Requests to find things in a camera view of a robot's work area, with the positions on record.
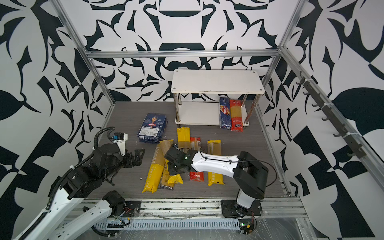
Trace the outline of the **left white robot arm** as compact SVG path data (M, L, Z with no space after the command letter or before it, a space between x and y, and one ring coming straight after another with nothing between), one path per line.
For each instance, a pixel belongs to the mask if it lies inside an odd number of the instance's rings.
M111 191L93 208L58 228L66 216L103 182L113 185L113 178L121 169L142 164L146 151L140 149L129 153L126 149L128 135L111 135L114 130L114 127L107 127L95 134L92 153L64 173L51 191L46 207L16 237L17 240L75 239L99 221L109 216L120 219L125 214L125 199L117 191Z

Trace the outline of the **red yellow spaghetti bag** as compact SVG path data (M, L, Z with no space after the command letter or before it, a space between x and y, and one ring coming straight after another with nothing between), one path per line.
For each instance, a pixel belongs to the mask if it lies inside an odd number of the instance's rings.
M230 99L231 131L243 132L242 102Z

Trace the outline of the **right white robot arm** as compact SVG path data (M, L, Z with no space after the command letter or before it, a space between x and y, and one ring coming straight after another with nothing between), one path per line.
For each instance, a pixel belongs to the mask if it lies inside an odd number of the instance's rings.
M251 215L254 202L265 198L269 169L248 152L241 152L238 156L218 156L196 150L185 153L170 147L165 159L171 176L184 172L209 172L234 179L240 190L236 200L221 201L225 218Z

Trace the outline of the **blue Barilla pasta box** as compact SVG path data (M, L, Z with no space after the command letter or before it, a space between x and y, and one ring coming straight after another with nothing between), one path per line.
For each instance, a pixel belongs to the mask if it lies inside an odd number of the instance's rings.
M168 125L167 115L148 113L137 137L142 143L159 144Z

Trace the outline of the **blue Barilla spaghetti bag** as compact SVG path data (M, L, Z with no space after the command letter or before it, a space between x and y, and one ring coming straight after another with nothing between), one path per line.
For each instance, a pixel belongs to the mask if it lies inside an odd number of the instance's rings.
M230 99L226 97L220 97L219 99L220 107L220 128L225 130L230 130L232 127L231 123L231 113L230 113Z

